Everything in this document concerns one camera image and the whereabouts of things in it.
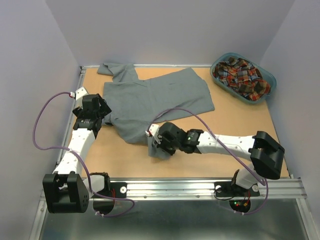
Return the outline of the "grey long sleeve shirt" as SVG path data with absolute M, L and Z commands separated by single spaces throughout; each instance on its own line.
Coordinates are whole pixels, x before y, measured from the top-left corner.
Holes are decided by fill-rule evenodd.
M 170 155 L 146 136 L 151 122 L 168 122 L 214 111 L 207 83 L 193 69 L 140 80 L 133 64 L 103 63 L 98 74 L 112 76 L 105 82 L 102 97 L 111 109 L 105 126 L 114 126 L 129 144 L 148 146 L 150 157 L 167 160 Z

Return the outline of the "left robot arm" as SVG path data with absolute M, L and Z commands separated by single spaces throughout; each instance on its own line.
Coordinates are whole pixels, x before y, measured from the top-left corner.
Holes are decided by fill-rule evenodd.
M 63 147 L 62 160 L 51 174 L 42 180 L 47 209 L 53 214 L 84 213 L 89 200 L 97 193 L 106 197 L 111 193 L 107 173 L 90 173 L 85 158 L 102 127 L 103 118 L 111 113 L 99 94 L 74 95 L 81 104 L 73 109 L 76 121 L 71 140 Z

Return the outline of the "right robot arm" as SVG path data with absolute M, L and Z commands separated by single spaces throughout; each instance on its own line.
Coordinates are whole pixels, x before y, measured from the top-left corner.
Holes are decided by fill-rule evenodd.
M 253 136 L 213 135 L 201 129 L 184 131 L 166 122 L 152 124 L 147 133 L 155 147 L 168 156 L 179 150 L 186 154 L 222 154 L 250 161 L 235 171 L 231 181 L 215 184 L 218 197 L 242 197 L 246 193 L 258 196 L 258 183 L 281 177 L 285 149 L 264 131 Z

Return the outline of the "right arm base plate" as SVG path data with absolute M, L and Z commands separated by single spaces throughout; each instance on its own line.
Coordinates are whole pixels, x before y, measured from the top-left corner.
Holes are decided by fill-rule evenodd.
M 216 181 L 214 183 L 215 196 L 218 198 L 235 198 L 235 197 L 259 197 L 260 191 L 253 190 L 253 188 L 245 189 L 243 187 L 237 186 L 229 181 Z

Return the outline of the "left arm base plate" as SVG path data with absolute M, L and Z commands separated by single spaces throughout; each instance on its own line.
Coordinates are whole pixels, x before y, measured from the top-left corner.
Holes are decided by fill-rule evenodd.
M 102 198 L 108 200 L 125 199 L 127 197 L 127 183 L 126 182 L 94 182 L 87 190 L 92 198 Z

